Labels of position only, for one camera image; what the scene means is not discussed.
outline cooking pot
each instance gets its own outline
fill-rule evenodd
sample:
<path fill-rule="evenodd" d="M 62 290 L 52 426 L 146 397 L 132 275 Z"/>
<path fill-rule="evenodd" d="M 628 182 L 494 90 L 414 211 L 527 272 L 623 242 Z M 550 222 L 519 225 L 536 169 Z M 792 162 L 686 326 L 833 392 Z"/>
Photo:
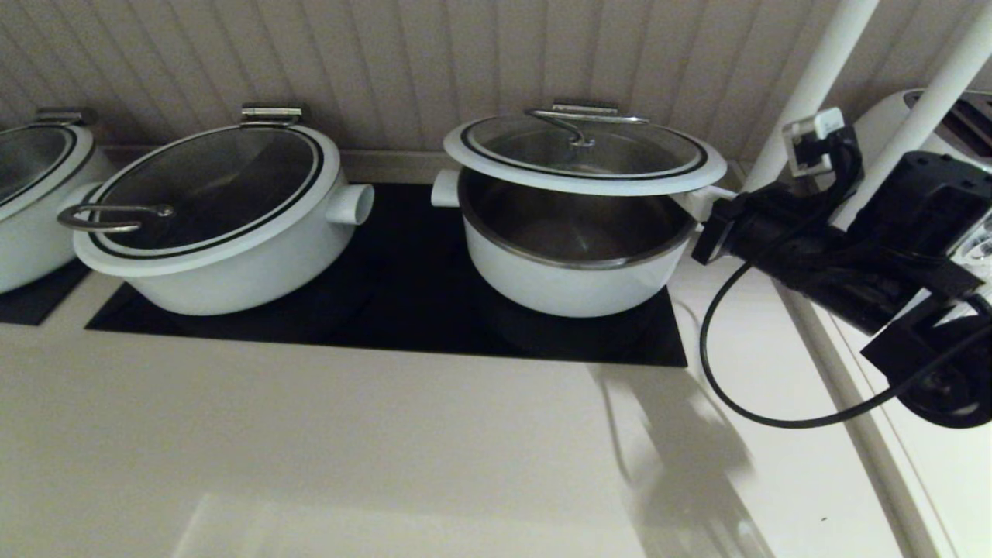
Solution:
<path fill-rule="evenodd" d="M 79 185 L 115 171 L 84 127 L 95 121 L 90 109 L 43 108 L 35 122 L 0 132 L 0 293 L 74 258 L 55 217 Z"/>
<path fill-rule="evenodd" d="M 669 195 L 726 173 L 712 147 L 615 107 L 557 103 L 455 128 L 432 203 L 461 207 L 479 274 L 527 308 L 607 316 L 656 295 L 695 221 Z"/>
<path fill-rule="evenodd" d="M 239 126 L 158 149 L 67 208 L 76 254 L 157 306 L 207 316 L 303 286 L 372 210 L 302 106 L 245 105 Z"/>

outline lid hinge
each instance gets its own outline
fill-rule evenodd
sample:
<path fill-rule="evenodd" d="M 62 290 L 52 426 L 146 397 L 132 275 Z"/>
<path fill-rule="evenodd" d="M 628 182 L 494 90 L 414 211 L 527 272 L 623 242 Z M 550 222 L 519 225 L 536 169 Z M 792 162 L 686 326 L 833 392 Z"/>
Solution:
<path fill-rule="evenodd" d="M 96 110 L 85 106 L 42 107 L 35 111 L 33 124 L 89 126 L 99 120 Z"/>
<path fill-rule="evenodd" d="M 306 103 L 246 102 L 241 105 L 242 126 L 293 126 L 310 118 Z"/>

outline induction cooktop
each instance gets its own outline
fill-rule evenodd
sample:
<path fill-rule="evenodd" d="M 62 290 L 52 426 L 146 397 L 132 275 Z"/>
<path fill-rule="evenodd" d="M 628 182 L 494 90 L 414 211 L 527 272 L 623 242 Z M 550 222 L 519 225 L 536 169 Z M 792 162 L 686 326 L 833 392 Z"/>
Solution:
<path fill-rule="evenodd" d="M 376 203 L 341 256 L 307 285 L 223 316 L 162 310 L 125 284 L 90 330 L 554 360 L 685 366 L 665 289 L 629 311 L 559 318 L 524 308 L 472 266 L 458 209 L 431 188 L 377 185 Z"/>
<path fill-rule="evenodd" d="M 0 323 L 39 326 L 89 273 L 79 260 L 45 277 L 0 295 Z"/>

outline pot lid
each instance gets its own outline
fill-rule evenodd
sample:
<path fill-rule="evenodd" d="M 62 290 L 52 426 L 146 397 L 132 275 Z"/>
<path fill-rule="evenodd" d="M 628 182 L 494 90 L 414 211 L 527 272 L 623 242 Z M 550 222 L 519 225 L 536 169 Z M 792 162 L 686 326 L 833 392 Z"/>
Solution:
<path fill-rule="evenodd" d="M 65 161 L 74 139 L 62 126 L 29 126 L 0 134 L 0 205 L 51 175 Z"/>
<path fill-rule="evenodd" d="M 146 156 L 94 200 L 122 208 L 91 218 L 140 226 L 92 236 L 111 251 L 166 256 L 216 245 L 275 219 L 311 190 L 323 165 L 321 146 L 301 129 L 221 128 Z"/>
<path fill-rule="evenodd" d="M 726 162 L 706 143 L 601 104 L 557 103 L 469 122 L 447 135 L 444 149 L 484 174 L 573 194 L 674 194 L 726 173 Z"/>

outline black device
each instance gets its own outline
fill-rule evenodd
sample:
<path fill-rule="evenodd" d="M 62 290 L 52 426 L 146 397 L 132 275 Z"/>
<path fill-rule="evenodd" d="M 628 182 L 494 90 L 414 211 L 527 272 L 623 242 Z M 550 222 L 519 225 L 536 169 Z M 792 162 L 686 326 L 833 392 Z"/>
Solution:
<path fill-rule="evenodd" d="M 829 218 L 863 179 L 853 128 L 803 135 L 792 148 L 800 165 L 828 156 L 832 186 L 801 196 L 777 182 L 717 201 L 692 253 L 703 264 L 723 254 L 746 262 L 703 323 L 700 352 L 717 395 L 749 418 L 791 428 L 846 420 L 893 396 L 941 426 L 988 423 L 992 309 L 975 294 L 983 282 L 948 254 L 992 209 L 992 175 L 947 155 L 907 153 L 845 231 Z M 807 421 L 767 419 L 729 400 L 708 368 L 705 335 L 719 300 L 750 267 L 875 335 L 861 353 L 892 387 L 852 409 Z M 970 305 L 973 315 L 946 319 L 961 304 Z"/>

